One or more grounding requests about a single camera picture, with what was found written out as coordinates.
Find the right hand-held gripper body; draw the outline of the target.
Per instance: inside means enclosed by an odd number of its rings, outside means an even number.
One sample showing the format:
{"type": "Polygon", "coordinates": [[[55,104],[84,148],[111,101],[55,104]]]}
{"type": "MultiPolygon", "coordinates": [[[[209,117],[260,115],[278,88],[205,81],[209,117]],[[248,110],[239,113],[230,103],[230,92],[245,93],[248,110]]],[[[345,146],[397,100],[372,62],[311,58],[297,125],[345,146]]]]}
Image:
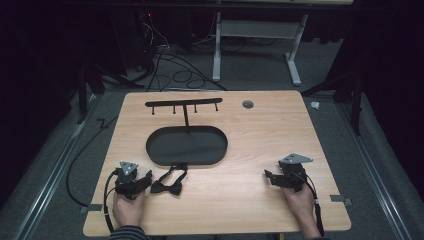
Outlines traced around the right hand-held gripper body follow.
{"type": "Polygon", "coordinates": [[[300,191],[303,184],[307,181],[307,174],[303,167],[303,163],[312,161],[312,158],[297,153],[291,153],[279,160],[278,164],[282,170],[281,176],[283,176],[286,181],[283,188],[292,188],[296,192],[300,191]]]}

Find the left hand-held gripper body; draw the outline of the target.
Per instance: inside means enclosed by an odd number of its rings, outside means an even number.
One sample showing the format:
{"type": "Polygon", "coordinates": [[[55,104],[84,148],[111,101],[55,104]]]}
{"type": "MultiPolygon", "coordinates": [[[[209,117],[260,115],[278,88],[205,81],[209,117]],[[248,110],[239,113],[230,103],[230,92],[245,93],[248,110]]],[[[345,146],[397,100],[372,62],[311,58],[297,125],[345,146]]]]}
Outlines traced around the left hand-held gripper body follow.
{"type": "Polygon", "coordinates": [[[117,168],[115,191],[129,200],[134,200],[143,191],[144,185],[137,179],[138,164],[121,161],[117,168]]]}

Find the black bow tie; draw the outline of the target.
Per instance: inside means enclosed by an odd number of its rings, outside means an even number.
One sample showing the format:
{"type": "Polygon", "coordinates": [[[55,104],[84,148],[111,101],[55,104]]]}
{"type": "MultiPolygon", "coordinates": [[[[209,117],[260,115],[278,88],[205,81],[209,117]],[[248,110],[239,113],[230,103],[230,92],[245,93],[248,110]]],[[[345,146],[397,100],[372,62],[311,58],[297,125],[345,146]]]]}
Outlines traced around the black bow tie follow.
{"type": "Polygon", "coordinates": [[[175,164],[171,165],[169,170],[154,181],[151,185],[150,192],[152,194],[159,194],[163,192],[168,192],[174,196],[179,196],[183,187],[183,180],[187,176],[188,165],[187,164],[175,164]],[[171,184],[165,185],[163,181],[170,176],[175,170],[181,170],[182,174],[171,184]]]}

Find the person's left hand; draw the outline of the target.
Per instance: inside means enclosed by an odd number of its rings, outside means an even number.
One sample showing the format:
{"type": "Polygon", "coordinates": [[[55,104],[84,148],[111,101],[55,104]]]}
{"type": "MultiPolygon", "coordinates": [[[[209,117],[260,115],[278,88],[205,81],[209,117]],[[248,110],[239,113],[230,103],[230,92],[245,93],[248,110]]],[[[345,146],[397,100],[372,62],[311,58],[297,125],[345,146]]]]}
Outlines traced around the person's left hand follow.
{"type": "Polygon", "coordinates": [[[114,194],[113,216],[119,226],[139,226],[143,215],[143,200],[145,193],[141,192],[134,200],[129,200],[121,194],[114,194]]]}

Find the person's right hand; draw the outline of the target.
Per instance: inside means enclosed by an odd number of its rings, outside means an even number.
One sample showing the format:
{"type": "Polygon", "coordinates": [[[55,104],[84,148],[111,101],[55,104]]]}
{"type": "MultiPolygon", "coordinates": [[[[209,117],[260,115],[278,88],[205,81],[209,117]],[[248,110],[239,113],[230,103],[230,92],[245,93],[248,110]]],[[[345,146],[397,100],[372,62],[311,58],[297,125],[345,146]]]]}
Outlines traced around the person's right hand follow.
{"type": "Polygon", "coordinates": [[[311,190],[305,185],[298,192],[291,188],[282,188],[291,212],[298,220],[314,220],[314,198],[311,190]]]}

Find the grey tape strip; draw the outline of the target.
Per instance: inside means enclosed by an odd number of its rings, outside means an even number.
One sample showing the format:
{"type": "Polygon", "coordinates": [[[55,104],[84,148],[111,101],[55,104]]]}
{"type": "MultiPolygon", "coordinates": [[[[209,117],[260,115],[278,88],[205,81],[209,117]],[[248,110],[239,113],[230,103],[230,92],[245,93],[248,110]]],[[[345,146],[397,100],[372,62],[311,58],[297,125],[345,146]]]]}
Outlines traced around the grey tape strip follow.
{"type": "Polygon", "coordinates": [[[343,195],[330,195],[330,199],[332,202],[340,202],[343,203],[345,206],[352,205],[352,200],[350,198],[346,198],[343,195]]]}
{"type": "Polygon", "coordinates": [[[101,211],[102,208],[103,208],[103,205],[102,204],[83,205],[83,206],[80,207],[79,212],[81,214],[85,214],[85,213],[88,213],[90,211],[96,211],[96,212],[98,212],[98,211],[101,211]]]}

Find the black hook stand with tray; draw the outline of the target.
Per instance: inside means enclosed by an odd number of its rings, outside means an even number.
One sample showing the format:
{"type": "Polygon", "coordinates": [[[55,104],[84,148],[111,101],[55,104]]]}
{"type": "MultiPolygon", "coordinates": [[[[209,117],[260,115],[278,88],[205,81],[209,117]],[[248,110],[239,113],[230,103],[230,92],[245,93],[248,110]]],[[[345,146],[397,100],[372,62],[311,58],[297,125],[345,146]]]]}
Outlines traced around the black hook stand with tray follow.
{"type": "Polygon", "coordinates": [[[146,107],[155,114],[157,107],[181,106],[184,114],[182,126],[167,126],[156,129],[147,138],[145,148],[152,162],[161,166],[177,164],[213,165],[221,161],[227,152],[228,139],[219,128],[210,125],[191,125],[188,107],[197,112],[198,105],[213,104],[218,110],[222,98],[148,101],[146,107]]]}

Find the black tripod stand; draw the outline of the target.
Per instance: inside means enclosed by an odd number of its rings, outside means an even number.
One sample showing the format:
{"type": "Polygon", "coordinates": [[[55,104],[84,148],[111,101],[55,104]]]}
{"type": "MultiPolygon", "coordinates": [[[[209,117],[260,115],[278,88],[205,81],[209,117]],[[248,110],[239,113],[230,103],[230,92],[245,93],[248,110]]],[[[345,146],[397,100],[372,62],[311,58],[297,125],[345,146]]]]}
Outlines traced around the black tripod stand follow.
{"type": "Polygon", "coordinates": [[[322,90],[334,90],[336,103],[351,103],[350,124],[356,135],[360,135],[359,118],[362,98],[362,80],[358,73],[346,72],[332,77],[316,86],[301,92],[303,97],[311,96],[322,90]]]}
{"type": "Polygon", "coordinates": [[[114,74],[96,64],[83,63],[77,75],[77,90],[79,100],[80,118],[78,123],[81,124],[88,118],[89,102],[88,89],[94,96],[102,96],[105,93],[103,84],[104,76],[111,78],[115,82],[130,88],[143,89],[144,86],[132,82],[121,75],[114,74]]]}

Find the metal floor rail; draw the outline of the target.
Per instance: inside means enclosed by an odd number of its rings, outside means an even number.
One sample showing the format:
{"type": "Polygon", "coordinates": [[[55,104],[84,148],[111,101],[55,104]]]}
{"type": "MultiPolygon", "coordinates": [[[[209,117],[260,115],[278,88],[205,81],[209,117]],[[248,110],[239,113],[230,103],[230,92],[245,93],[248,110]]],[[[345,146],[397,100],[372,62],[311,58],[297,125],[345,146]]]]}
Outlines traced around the metal floor rail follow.
{"type": "Polygon", "coordinates": [[[92,94],[88,101],[88,113],[82,117],[74,126],[68,141],[62,149],[59,157],[55,162],[55,166],[49,174],[46,182],[43,184],[40,192],[37,194],[34,202],[32,203],[27,215],[18,228],[13,240],[31,240],[36,228],[38,227],[41,218],[43,217],[61,179],[63,178],[66,169],[70,165],[70,156],[74,150],[76,143],[84,130],[88,118],[96,109],[100,95],[92,94]]]}
{"type": "Polygon", "coordinates": [[[386,185],[384,184],[380,174],[374,165],[362,138],[358,135],[354,128],[351,126],[350,114],[348,108],[344,104],[337,104],[336,108],[342,117],[349,133],[355,143],[356,148],[360,153],[360,160],[364,167],[366,176],[370,185],[376,195],[379,205],[384,212],[386,219],[392,229],[397,240],[412,240],[412,235],[409,232],[404,219],[402,218],[399,208],[397,207],[393,197],[389,193],[386,185]]]}

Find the white metal desk frame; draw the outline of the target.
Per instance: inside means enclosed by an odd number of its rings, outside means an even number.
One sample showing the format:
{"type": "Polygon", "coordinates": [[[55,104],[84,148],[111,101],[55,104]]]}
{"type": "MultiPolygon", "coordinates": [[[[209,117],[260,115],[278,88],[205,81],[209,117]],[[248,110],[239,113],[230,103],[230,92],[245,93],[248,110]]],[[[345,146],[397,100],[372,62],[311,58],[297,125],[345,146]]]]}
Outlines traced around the white metal desk frame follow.
{"type": "Polygon", "coordinates": [[[285,54],[285,61],[294,86],[301,85],[295,57],[303,36],[308,15],[304,14],[297,22],[270,22],[256,20],[222,19],[221,13],[215,14],[215,50],[213,57],[212,79],[221,79],[221,39],[223,37],[290,39],[293,46],[285,54]]]}

